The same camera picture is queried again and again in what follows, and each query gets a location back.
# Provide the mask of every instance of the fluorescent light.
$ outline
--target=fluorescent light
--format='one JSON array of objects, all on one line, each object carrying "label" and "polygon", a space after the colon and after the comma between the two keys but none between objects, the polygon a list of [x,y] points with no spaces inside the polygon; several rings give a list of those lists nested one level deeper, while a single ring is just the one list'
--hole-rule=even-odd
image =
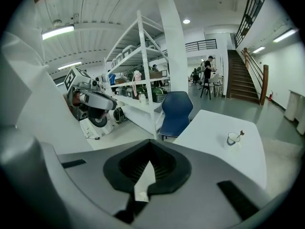
[{"label": "fluorescent light", "polygon": [[48,32],[43,33],[42,34],[42,39],[45,40],[45,39],[48,39],[52,36],[57,36],[59,34],[63,34],[63,33],[66,33],[66,32],[71,32],[71,31],[74,31],[74,25],[68,25],[68,26],[60,27],[60,28],[54,29],[52,31],[48,31]]},{"label": "fluorescent light", "polygon": [[68,68],[68,67],[70,67],[70,66],[74,66],[74,65],[78,65],[78,64],[81,64],[81,62],[70,63],[70,64],[67,64],[67,65],[65,65],[65,66],[59,67],[58,69],[59,69],[59,70],[62,70],[62,69],[64,69],[64,68]]},{"label": "fluorescent light", "polygon": [[279,42],[279,41],[281,41],[282,39],[285,39],[286,37],[291,36],[292,34],[295,34],[295,33],[296,33],[296,30],[292,30],[292,29],[291,29],[291,30],[285,32],[283,35],[281,35],[281,36],[275,38],[273,41],[274,41],[274,42]]},{"label": "fluorescent light", "polygon": [[260,47],[259,49],[256,49],[255,51],[254,51],[254,53],[257,53],[257,52],[259,52],[259,51],[261,51],[261,50],[263,50],[263,49],[265,49],[264,47]]}]

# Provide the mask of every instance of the balcony railing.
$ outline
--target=balcony railing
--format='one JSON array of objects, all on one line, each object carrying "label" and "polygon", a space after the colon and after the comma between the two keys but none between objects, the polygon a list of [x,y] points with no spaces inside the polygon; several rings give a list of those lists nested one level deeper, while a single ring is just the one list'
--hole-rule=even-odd
[{"label": "balcony railing", "polygon": [[236,33],[235,39],[237,46],[242,42],[251,26],[253,25],[264,0],[247,0],[247,5],[244,10],[244,16],[242,22],[239,25],[238,31]]},{"label": "balcony railing", "polygon": [[217,49],[216,39],[186,43],[185,49],[187,52],[199,51],[205,49]]},{"label": "balcony railing", "polygon": [[258,66],[254,58],[248,53],[248,50],[246,48],[244,48],[241,53],[244,56],[244,63],[248,71],[250,72],[249,68],[251,68],[255,77],[258,80],[260,87],[256,87],[256,91],[260,94],[260,105],[264,105],[268,88],[269,66],[264,64],[264,70],[262,71],[262,69]]}]

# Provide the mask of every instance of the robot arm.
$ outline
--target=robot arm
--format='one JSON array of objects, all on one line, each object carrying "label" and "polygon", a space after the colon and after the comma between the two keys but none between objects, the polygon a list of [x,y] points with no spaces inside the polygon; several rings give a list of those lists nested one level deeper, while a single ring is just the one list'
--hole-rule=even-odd
[{"label": "robot arm", "polygon": [[[67,88],[67,103],[72,107],[72,114],[78,120],[85,118],[102,119],[109,110],[114,110],[117,103],[106,94],[99,92],[98,82],[91,79],[84,71],[72,67],[65,78]],[[79,105],[73,104],[73,93],[79,91]]]}]

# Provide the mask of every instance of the blue chair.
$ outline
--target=blue chair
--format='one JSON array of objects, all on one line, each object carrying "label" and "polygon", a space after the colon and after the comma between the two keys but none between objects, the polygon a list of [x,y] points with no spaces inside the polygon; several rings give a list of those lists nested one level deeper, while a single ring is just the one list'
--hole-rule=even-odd
[{"label": "blue chair", "polygon": [[189,114],[193,103],[186,92],[169,92],[161,105],[165,118],[159,133],[164,136],[178,137],[189,125]]}]

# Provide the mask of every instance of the man in black shirt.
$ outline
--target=man in black shirt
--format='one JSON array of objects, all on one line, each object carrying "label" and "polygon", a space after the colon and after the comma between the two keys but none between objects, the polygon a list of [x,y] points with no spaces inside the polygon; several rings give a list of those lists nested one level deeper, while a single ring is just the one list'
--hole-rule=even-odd
[{"label": "man in black shirt", "polygon": [[204,62],[204,67],[205,67],[204,78],[205,79],[210,79],[211,78],[211,71],[212,71],[211,62],[212,62],[212,60],[213,60],[213,57],[209,56],[208,60]]}]

